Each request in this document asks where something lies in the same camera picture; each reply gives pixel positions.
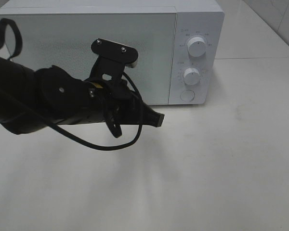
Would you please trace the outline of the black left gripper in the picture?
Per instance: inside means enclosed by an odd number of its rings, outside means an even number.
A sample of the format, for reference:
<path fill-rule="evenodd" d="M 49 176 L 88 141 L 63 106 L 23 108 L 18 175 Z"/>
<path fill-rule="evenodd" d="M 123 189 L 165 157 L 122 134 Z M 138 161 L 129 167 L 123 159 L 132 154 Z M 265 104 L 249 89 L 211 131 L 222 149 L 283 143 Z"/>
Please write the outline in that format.
<path fill-rule="evenodd" d="M 119 63 L 111 60 L 97 60 L 92 67 L 89 82 L 98 84 L 106 92 L 106 102 L 126 125 L 149 125 L 161 127 L 164 114 L 154 111 L 142 100 L 136 90 L 131 90 L 131 81 L 125 77 L 125 67 L 133 68 L 136 62 Z"/>

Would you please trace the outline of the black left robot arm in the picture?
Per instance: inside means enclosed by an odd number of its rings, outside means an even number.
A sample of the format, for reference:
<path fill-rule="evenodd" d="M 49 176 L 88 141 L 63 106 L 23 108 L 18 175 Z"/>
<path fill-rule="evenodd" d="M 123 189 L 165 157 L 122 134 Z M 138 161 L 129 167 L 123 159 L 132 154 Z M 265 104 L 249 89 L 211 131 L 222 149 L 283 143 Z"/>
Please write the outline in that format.
<path fill-rule="evenodd" d="M 125 80 L 80 80 L 52 66 L 37 71 L 0 57 L 0 124 L 14 134 L 47 126 L 106 123 L 114 137 L 122 125 L 160 127 L 164 115 L 142 102 Z"/>

